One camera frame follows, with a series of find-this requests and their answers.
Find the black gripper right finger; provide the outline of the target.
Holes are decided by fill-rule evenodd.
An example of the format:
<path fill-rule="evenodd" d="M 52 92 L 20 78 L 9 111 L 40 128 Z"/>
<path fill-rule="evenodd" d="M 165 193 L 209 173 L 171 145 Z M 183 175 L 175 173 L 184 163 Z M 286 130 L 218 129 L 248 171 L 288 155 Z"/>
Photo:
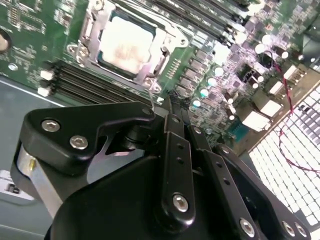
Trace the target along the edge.
<path fill-rule="evenodd" d="M 179 100 L 180 116 L 191 144 L 199 206 L 212 240 L 309 240 L 308 228 L 226 145 L 211 147 L 191 124 L 191 100 Z"/>

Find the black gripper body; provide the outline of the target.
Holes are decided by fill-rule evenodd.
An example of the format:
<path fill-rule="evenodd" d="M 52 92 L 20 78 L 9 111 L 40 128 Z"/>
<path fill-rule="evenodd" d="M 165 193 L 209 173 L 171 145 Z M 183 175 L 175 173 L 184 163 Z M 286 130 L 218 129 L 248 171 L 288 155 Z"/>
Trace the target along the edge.
<path fill-rule="evenodd" d="M 156 157 L 143 157 L 69 197 L 45 237 L 48 240 L 212 240 L 199 205 L 196 181 L 201 173 L 192 166 L 192 154 L 191 167 L 195 219 L 188 227 L 170 227 L 157 218 L 160 161 Z"/>

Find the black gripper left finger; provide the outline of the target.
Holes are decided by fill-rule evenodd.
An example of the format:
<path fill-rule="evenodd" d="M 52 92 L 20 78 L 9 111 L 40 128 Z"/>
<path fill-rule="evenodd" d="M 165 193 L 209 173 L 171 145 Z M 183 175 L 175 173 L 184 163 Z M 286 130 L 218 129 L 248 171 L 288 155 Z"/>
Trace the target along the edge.
<path fill-rule="evenodd" d="M 40 199 L 55 217 L 68 197 L 88 185 L 87 174 L 107 137 L 120 148 L 144 149 L 160 162 L 157 218 L 170 227 L 188 227 L 195 219 L 190 123 L 184 102 L 168 97 L 151 109 L 138 102 L 36 109 L 23 119 L 12 178 Z"/>

